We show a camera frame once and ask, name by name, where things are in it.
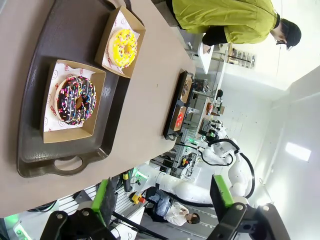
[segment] black sleeve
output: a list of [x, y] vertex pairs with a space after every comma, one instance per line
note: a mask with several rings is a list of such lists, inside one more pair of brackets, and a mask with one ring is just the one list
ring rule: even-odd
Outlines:
[[211, 26], [203, 36], [202, 42], [208, 46], [228, 43], [225, 26]]

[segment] paper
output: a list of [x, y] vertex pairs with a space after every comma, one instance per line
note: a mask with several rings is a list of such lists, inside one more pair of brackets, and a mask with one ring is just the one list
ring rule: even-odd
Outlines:
[[[117, 31], [119, 31], [121, 29], [132, 30], [132, 28], [130, 27], [128, 21], [126, 20], [124, 14], [121, 11], [119, 11], [118, 15], [116, 16], [116, 18], [114, 20], [114, 23], [113, 23], [113, 26], [112, 26], [112, 29], [110, 32], [110, 36], [109, 36], [108, 42], [106, 44], [106, 48], [105, 48], [103, 59], [102, 59], [102, 65], [105, 65], [118, 73], [124, 74], [121, 67], [118, 67], [112, 63], [112, 61], [109, 57], [109, 54], [108, 54], [108, 45], [109, 45], [110, 38], [112, 37], [113, 34], [115, 34]], [[138, 40], [138, 37], [140, 36], [140, 34], [135, 31], [133, 33], [134, 33], [135, 39]]]
[[43, 123], [43, 131], [57, 131], [62, 129], [75, 129], [81, 128], [81, 124], [77, 125], [68, 125], [64, 121], [60, 120], [57, 116], [57, 112], [55, 111], [54, 103], [55, 103], [55, 95], [57, 88], [59, 85], [66, 80], [66, 78], [72, 76], [84, 76], [85, 78], [90, 79], [91, 75], [94, 74], [93, 71], [89, 71], [83, 68], [73, 69], [67, 64], [57, 63], [54, 66], [54, 71], [51, 78], [49, 94], [47, 97], [46, 105], [45, 105], [45, 113], [44, 113], [44, 123]]

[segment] yellow frosting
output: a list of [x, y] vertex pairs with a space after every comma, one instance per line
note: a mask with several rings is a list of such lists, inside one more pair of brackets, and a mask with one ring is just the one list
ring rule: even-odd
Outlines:
[[112, 54], [110, 59], [113, 64], [121, 68], [128, 67], [137, 54], [137, 41], [134, 32], [130, 29], [121, 29], [114, 33], [109, 42], [110, 54]]

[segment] chocolate donut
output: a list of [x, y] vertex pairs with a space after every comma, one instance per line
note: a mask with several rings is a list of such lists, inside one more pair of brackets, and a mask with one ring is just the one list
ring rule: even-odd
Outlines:
[[[81, 106], [76, 101], [82, 98]], [[90, 118], [96, 106], [95, 86], [84, 76], [67, 77], [56, 90], [54, 108], [59, 119], [69, 125], [78, 125]]]

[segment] donut box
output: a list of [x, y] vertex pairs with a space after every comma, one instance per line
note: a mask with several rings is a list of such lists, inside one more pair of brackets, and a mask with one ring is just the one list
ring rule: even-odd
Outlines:
[[[58, 86], [66, 78], [73, 76], [84, 76], [90, 79], [95, 87], [96, 93], [96, 104], [92, 115], [85, 120], [83, 124], [79, 125], [69, 125], [59, 119], [54, 105]], [[72, 141], [93, 136], [105, 78], [105, 71], [79, 62], [57, 60], [51, 65], [46, 94], [44, 95], [40, 127], [45, 144]]]
[[[108, 41], [111, 36], [121, 29], [131, 29], [137, 38], [137, 53], [133, 62], [125, 68], [115, 66], [108, 56]], [[94, 61], [114, 74], [131, 78], [139, 56], [146, 29], [141, 22], [124, 6], [118, 7], [110, 13], [105, 26]]]

